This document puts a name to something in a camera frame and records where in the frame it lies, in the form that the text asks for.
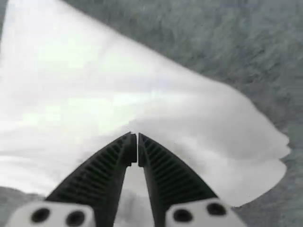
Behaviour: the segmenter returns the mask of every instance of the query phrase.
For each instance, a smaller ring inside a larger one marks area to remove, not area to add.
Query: textured gray surface
[[[5,1],[1,2],[0,18],[3,18]],[[293,151],[283,160],[288,167],[284,179],[268,193],[235,211],[250,227],[302,226],[303,1],[66,2],[168,58],[248,96],[290,137]],[[13,201],[1,201],[0,206],[5,206],[7,212],[10,207],[16,207],[17,201],[24,200],[14,197]]]

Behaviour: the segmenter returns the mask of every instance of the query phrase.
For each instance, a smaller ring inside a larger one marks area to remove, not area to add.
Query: gray carpet
[[[3,19],[5,0],[1,2]],[[234,210],[249,227],[302,226],[302,0],[66,2],[185,67],[248,96],[290,137],[293,150],[283,159],[288,167],[283,180],[257,200]],[[8,210],[15,209],[24,198],[27,197],[0,200],[0,226]]]

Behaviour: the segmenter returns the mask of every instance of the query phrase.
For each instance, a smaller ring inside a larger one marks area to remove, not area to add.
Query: screw hole
[[[224,216],[226,215],[226,209],[219,203],[211,203],[207,206],[207,211],[210,215]]]
[[[193,215],[186,209],[178,209],[174,212],[174,220],[177,222],[190,222]]]
[[[41,223],[48,219],[50,215],[50,210],[48,208],[41,208],[36,210],[32,215],[32,222]]]
[[[74,211],[68,215],[66,224],[71,227],[78,227],[83,224],[84,219],[85,215],[82,211]]]

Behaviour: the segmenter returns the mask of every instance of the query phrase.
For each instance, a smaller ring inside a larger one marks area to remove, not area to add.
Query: white cloth
[[[61,1],[10,0],[1,42],[0,185],[47,195],[129,131],[177,154],[232,206],[274,187],[286,171],[279,159],[290,152],[288,137],[228,85]],[[148,200],[138,167],[128,168],[126,189]]]

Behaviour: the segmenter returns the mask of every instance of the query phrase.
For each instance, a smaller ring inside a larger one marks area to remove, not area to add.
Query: white fabric
[[[232,206],[286,171],[288,137],[249,99],[58,0],[8,2],[0,78],[2,186],[47,195],[129,131],[177,154]],[[148,200],[134,165],[125,189]]]

